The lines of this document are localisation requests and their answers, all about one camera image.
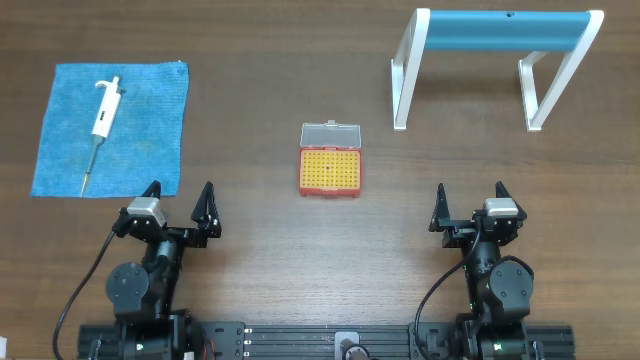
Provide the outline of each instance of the open box lid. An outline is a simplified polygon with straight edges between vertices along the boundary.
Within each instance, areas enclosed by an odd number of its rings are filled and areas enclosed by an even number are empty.
[[[360,149],[361,145],[360,125],[336,124],[335,120],[329,120],[326,124],[302,125],[300,147]]]

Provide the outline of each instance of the tabletop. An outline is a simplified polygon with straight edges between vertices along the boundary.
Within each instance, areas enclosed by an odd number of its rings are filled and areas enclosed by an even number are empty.
[[[389,60],[416,7],[583,11],[605,20],[549,115],[527,133],[520,53],[426,53],[408,130],[392,125]],[[529,218],[502,249],[536,271],[529,321],[573,325],[580,359],[640,350],[640,2],[0,1],[0,336],[8,356],[52,358],[60,312],[129,199],[30,198],[55,65],[181,60],[191,77],[175,226],[206,181],[222,238],[186,251],[174,308],[252,324],[408,324],[428,288],[460,260],[427,231],[444,183],[468,219],[501,180]],[[547,88],[560,55],[536,65]],[[305,122],[359,124],[363,191],[303,198]],[[75,356],[81,324],[113,321],[105,281],[140,261],[116,239],[60,336]],[[468,309],[454,274],[425,321]]]

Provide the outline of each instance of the blue panel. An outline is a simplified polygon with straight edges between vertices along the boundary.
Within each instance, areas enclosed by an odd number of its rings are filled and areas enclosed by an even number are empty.
[[[589,12],[431,10],[425,50],[572,51]]]

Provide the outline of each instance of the metal frame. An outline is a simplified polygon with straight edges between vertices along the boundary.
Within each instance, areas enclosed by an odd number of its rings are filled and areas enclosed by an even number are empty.
[[[558,73],[539,106],[533,80],[533,64],[544,57],[547,52],[533,51],[529,56],[518,62],[527,131],[542,130],[542,125],[549,112],[551,112],[560,94],[562,94],[598,34],[604,19],[604,13],[600,10],[591,10],[589,13],[591,18],[587,27],[573,51],[565,53]],[[394,130],[406,130],[407,128],[411,98],[418,78],[422,54],[425,51],[430,17],[430,9],[416,9],[400,41],[400,46],[393,59],[391,59]]]

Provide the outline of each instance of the blue mat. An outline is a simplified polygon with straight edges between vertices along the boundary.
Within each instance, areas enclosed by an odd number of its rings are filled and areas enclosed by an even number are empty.
[[[186,63],[61,64],[42,125],[31,196],[79,197],[91,131],[104,95],[99,80],[120,75],[126,90],[109,138],[98,149],[84,197],[140,195],[153,180],[175,196],[189,89]]]

